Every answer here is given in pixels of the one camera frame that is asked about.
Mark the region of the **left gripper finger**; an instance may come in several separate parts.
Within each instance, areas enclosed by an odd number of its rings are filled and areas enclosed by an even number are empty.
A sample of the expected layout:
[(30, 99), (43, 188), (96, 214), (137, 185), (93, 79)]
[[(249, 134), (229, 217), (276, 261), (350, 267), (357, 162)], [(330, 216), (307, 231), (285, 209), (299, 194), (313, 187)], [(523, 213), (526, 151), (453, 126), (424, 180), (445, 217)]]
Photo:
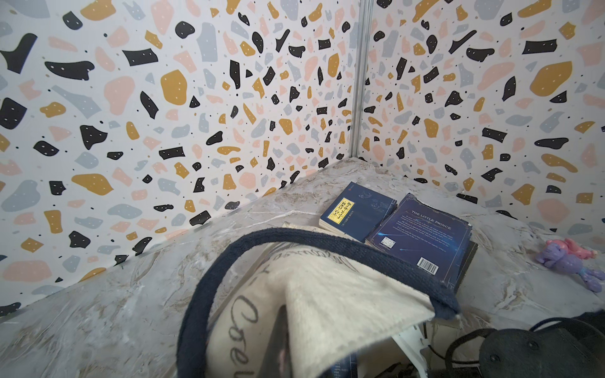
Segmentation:
[(291, 353), (286, 306), (282, 306), (277, 312), (266, 353), (258, 371), (258, 377), (291, 378)]

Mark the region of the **cream canvas tote bag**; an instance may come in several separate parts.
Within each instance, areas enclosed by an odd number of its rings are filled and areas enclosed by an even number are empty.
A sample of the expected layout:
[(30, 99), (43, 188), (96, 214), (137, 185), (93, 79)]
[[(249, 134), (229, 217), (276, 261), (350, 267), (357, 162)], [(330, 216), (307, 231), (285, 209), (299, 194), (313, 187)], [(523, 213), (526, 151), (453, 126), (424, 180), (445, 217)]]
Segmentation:
[(258, 377), (278, 310), (291, 377), (320, 377), (357, 352), (460, 312), (427, 272), (365, 244), (267, 228), (228, 245), (195, 289), (176, 345), (180, 377)]

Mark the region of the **dark blue Little Prince book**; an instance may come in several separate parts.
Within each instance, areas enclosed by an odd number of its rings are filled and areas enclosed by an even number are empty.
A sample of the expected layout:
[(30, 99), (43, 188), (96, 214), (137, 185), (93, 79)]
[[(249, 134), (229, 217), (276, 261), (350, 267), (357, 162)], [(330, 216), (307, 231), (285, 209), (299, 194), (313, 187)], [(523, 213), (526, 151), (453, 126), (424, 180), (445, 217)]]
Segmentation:
[(366, 243), (417, 266), (457, 292), (477, 251), (471, 236), (470, 223), (409, 193)]

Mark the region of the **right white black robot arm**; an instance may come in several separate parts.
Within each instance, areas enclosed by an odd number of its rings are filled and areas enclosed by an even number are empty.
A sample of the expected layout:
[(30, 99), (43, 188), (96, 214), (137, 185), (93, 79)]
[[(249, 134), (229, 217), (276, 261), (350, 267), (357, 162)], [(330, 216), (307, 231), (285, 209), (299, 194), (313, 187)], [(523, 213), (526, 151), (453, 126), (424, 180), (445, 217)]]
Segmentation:
[[(454, 352), (482, 338), (475, 361), (455, 362)], [(478, 329), (455, 340), (445, 368), (431, 377), (603, 377), (604, 311), (548, 318), (528, 330)]]

